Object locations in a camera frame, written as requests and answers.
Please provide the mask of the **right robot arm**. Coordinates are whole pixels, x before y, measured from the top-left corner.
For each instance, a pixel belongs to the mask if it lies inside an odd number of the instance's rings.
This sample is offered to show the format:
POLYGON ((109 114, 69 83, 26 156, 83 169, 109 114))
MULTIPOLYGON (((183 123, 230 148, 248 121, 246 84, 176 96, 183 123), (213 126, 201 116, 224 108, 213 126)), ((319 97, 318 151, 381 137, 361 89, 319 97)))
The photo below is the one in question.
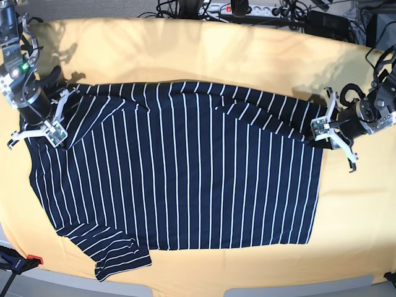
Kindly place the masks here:
POLYGON ((72 92, 62 88, 55 97, 45 93, 56 83, 61 68, 54 67, 44 79, 35 77, 41 47, 28 27, 28 14, 19 15, 16 5, 16 1, 1 1, 1 93, 24 125, 12 133, 7 146, 11 149, 21 140, 44 137, 56 148, 68 137, 62 125, 63 109, 72 92))

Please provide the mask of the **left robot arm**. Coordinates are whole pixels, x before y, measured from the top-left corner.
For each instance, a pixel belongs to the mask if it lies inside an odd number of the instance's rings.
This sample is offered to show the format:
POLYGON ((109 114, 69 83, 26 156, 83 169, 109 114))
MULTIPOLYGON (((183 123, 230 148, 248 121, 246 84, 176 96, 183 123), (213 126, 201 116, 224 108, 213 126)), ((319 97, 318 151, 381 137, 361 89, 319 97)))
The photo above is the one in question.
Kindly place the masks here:
POLYGON ((339 93, 325 89, 329 103, 325 115, 311 121, 311 145, 350 152, 356 138, 395 125, 395 45, 379 56, 372 70, 368 93, 353 83, 339 93))

